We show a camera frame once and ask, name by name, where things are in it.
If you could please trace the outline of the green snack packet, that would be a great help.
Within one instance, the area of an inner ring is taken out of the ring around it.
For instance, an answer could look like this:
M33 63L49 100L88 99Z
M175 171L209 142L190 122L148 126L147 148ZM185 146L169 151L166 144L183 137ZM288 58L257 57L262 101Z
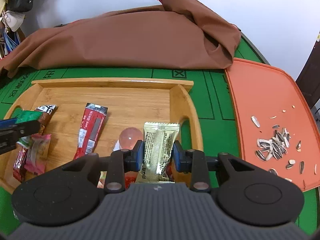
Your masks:
M31 148L33 140L31 136L39 133L41 124L39 122L41 112L38 111L21 111L17 117L16 124L20 133L20 138L17 141L24 148Z

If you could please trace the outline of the red nut snack bag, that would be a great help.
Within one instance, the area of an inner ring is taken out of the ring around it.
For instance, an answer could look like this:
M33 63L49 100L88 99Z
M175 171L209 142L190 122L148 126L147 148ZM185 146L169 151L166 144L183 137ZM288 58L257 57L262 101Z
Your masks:
M105 186L105 181L107 177L107 173L109 171L113 171L114 168L108 168L106 171L101 171L97 188L103 189ZM143 166L138 172L135 171L127 171L124 169L123 171L118 168L115 169L119 174L124 175L125 188L127 189L133 183L174 183L174 179L167 175L166 171L158 174L157 170L152 170L149 167Z

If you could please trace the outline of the pink snack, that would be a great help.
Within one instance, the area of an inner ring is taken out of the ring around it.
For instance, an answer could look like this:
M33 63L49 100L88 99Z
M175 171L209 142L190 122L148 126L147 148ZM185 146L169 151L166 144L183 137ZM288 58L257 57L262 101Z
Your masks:
M28 150L25 169L34 175L44 174L51 134L34 134L31 139L33 144Z

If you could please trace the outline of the short red snack bar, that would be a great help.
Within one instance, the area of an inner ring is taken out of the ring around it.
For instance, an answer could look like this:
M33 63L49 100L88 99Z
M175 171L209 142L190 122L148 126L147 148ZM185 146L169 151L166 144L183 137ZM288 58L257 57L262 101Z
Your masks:
M25 173L26 173L25 163L26 163L27 155L28 155L28 149L21 147L13 165L12 175L19 182L24 181L24 178L25 178Z

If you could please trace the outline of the gold snack packet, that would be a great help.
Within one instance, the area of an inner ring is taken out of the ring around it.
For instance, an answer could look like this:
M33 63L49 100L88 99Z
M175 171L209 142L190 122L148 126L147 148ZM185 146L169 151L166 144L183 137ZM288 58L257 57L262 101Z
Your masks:
M173 144L179 134L176 123L146 122L144 124L144 157L137 183L170 183L167 166Z

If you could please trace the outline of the peanut snack packet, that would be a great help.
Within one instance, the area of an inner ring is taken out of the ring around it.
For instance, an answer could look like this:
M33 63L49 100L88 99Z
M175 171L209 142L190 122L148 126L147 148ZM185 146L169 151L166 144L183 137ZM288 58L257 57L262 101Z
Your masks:
M40 112L41 116L38 118L40 123L39 134L42 134L45 130L45 127L50 122L52 115L57 110L57 105L42 105L35 109L36 112Z

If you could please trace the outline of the long red stick packet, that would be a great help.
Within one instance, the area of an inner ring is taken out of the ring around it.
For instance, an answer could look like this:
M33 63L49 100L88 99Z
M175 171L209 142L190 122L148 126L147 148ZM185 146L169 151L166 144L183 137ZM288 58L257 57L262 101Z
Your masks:
M108 108L94 103L87 103L79 129L78 147L73 159L91 154L107 116Z

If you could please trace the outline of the bamboo serving tray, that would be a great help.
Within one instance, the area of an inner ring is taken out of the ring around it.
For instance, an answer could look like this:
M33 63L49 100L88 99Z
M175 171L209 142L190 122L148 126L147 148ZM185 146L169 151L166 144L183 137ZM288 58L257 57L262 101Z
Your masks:
M34 80L6 112L33 110L41 105L57 105L46 132L52 139L47 170L70 162L78 146L78 133L87 103L106 106L107 118L96 152L106 157L113 151L122 130L142 129L145 122L189 120L191 145L203 150L203 139L196 108L189 95L193 81L124 77L90 77Z

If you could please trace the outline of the blue striped bag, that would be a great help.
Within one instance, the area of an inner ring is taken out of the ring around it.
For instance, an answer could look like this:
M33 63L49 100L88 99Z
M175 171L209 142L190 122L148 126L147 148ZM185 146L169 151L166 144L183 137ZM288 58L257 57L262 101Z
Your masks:
M7 52L10 54L21 43L17 32L3 31L4 45Z

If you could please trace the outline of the pile of sunflower seeds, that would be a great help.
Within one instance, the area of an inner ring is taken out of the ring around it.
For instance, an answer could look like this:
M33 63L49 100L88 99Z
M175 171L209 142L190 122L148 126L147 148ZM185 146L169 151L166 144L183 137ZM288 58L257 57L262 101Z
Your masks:
M306 191L319 185L319 133L308 108L255 105L239 119L242 158Z

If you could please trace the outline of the orange plastic tray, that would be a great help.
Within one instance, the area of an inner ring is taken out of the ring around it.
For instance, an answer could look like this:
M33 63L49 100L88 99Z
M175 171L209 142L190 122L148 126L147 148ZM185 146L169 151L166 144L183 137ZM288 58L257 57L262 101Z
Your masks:
M243 160L290 179L303 192L319 187L319 131L295 81L283 70L266 64L235 59L226 69L238 126ZM287 153L268 161L255 152L258 140L269 140L286 129Z

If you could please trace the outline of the brown cloth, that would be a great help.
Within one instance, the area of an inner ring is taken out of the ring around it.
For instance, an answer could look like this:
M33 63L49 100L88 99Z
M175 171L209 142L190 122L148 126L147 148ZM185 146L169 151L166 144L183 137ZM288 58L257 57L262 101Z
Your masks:
M225 69L241 31L198 0L111 11L43 28L1 60L8 77L22 67L65 66Z

